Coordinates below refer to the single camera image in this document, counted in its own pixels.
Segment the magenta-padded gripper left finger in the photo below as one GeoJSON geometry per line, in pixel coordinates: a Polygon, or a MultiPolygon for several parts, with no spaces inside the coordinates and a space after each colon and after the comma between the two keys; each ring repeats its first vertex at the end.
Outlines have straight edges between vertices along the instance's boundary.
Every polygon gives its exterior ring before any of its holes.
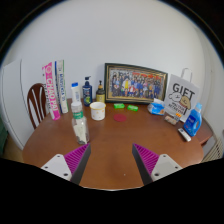
{"type": "Polygon", "coordinates": [[[79,185],[90,154],[91,145],[86,144],[66,155],[56,154],[42,169],[79,185]]]}

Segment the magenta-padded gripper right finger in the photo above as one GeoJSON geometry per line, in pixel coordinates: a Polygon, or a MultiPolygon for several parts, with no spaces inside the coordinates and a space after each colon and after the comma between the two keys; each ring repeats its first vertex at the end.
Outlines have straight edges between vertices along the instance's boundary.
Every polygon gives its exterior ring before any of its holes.
{"type": "Polygon", "coordinates": [[[132,154],[144,185],[182,169],[182,167],[167,154],[158,155],[138,144],[133,144],[132,154]]]}

